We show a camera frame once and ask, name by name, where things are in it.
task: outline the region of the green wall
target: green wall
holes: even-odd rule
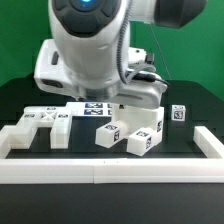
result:
[[[180,30],[153,30],[173,80],[196,81],[224,100],[224,1],[209,0],[204,13]],[[47,0],[0,0],[0,85],[34,71],[44,39],[51,33]],[[169,79],[145,24],[132,23],[134,47],[156,54],[158,73]]]

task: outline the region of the white block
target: white block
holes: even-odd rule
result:
[[[12,149],[29,149],[37,132],[36,127],[4,126],[3,133],[8,133]]]
[[[37,127],[37,121],[41,119],[40,112],[25,112],[17,123],[20,128],[34,128]]]
[[[0,132],[0,159],[5,159],[10,150],[9,135]]]
[[[193,140],[208,158],[224,159],[224,145],[206,127],[195,127]]]
[[[112,105],[112,122],[116,122],[118,120],[124,121],[129,126],[130,134],[142,127],[150,127],[154,131],[157,131],[158,123],[163,121],[163,118],[163,107],[156,110],[149,110],[125,106],[123,109],[120,109],[119,105]]]
[[[128,131],[129,129],[125,122],[110,122],[96,130],[95,143],[105,148],[111,148],[113,145],[121,141]]]
[[[172,105],[171,120],[185,121],[186,107],[183,105]]]
[[[71,111],[69,109],[59,110],[50,133],[52,149],[68,148],[71,125]]]
[[[141,128],[128,138],[127,152],[143,156],[153,146],[153,135],[155,131],[151,128]]]

